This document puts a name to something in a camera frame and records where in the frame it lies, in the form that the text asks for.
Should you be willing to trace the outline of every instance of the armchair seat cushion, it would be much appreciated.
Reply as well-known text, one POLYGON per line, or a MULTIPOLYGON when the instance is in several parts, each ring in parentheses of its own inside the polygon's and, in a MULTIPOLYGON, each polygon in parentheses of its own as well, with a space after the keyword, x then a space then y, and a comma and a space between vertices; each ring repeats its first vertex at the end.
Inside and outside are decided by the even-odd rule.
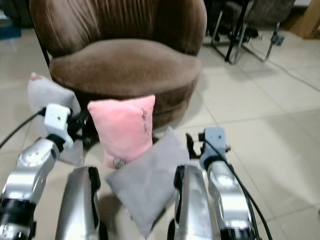
POLYGON ((183 114, 195 89, 201 61, 159 42, 112 39, 90 44, 50 63, 53 80, 89 101, 155 95, 155 127, 183 114))

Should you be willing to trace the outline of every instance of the gray chair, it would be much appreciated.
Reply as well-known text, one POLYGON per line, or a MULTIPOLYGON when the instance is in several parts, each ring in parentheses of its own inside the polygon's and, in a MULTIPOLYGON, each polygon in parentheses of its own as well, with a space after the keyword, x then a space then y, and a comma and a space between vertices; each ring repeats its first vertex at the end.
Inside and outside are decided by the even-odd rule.
MULTIPOLYGON (((254 54, 248 48, 243 46, 243 40, 244 40, 245 32, 248 26, 261 26, 261 25, 275 26, 266 57, 264 59, 261 59, 259 56, 254 54, 256 57, 258 57, 262 61, 267 60, 270 56, 272 47, 274 45, 281 45, 283 41, 283 39, 281 40, 278 38, 280 23, 283 22, 289 16, 295 1, 296 0, 250 0, 244 14, 241 29, 239 31, 238 41, 237 41, 238 45, 237 45, 236 53, 234 56, 234 60, 231 63, 234 64, 238 61, 241 47, 245 48, 247 51, 254 54)), ((233 22, 232 25, 234 26, 235 25, 234 23, 238 21, 242 10, 243 10, 243 7, 232 0, 227 0, 222 4, 218 21, 215 26, 212 40, 211 40, 211 45, 217 51, 219 51, 217 47, 221 45, 221 43, 217 43, 215 39, 218 33, 218 27, 220 25, 220 22, 223 16, 223 12, 231 11, 232 13, 231 21, 233 22)))

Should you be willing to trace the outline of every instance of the tile floor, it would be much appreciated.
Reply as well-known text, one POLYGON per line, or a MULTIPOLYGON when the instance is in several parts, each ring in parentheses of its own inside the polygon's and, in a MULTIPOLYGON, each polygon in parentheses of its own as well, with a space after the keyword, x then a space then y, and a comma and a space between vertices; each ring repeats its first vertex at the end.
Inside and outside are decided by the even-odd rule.
MULTIPOLYGON (((265 32, 262 40, 249 47, 266 51, 270 36, 265 32)), ((225 128, 232 147, 228 159, 257 201, 273 239, 319 239, 320 91, 316 89, 320 89, 320 41, 286 33, 283 46, 275 47, 266 63, 242 52, 239 63, 229 65, 205 46, 199 57, 202 74, 185 116, 172 124, 177 134, 185 143, 186 132, 195 135, 209 126, 225 128)), ((49 76, 34 32, 26 30, 22 38, 0 41, 0 139, 30 115, 31 72, 49 76)), ((35 127, 28 124, 1 149, 1 189, 19 151, 36 137, 35 127)), ((98 167, 101 177, 110 172, 102 159, 100 145, 85 157, 86 164, 98 167)), ((64 185, 72 169, 59 162, 47 178, 35 212, 38 240, 54 239, 64 185)), ((104 181, 99 198, 109 239, 143 239, 104 181)), ((168 208, 149 240, 166 239, 173 210, 168 208)), ((260 219, 258 223, 262 238, 267 239, 260 219)))

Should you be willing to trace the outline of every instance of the brown armchair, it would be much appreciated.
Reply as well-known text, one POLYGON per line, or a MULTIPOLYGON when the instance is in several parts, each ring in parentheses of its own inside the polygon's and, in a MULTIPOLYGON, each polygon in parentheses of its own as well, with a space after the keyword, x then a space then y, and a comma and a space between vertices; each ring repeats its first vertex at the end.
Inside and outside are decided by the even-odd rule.
POLYGON ((155 94, 154 128, 182 116, 201 71, 203 0, 30 0, 52 79, 91 100, 155 94))

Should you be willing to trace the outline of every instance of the light gray cushion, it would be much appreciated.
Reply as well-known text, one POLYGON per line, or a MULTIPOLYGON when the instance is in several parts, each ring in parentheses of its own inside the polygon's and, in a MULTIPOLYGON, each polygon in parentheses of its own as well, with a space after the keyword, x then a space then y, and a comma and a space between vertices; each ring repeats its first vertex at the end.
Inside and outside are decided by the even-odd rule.
POLYGON ((106 176, 144 237, 173 197, 178 165, 189 162, 189 153, 172 128, 153 147, 130 164, 106 176))
MULTIPOLYGON (((34 73, 31 78, 27 91, 29 104, 33 113, 36 113, 51 103, 60 104, 72 109, 73 115, 81 111, 79 102, 73 91, 34 73)), ((45 118, 43 116, 37 116, 34 121, 36 121, 39 137, 45 138, 48 135, 44 124, 45 118)), ((72 149, 65 149, 61 153, 59 160, 75 166, 82 166, 85 161, 82 141, 76 140, 72 149)))

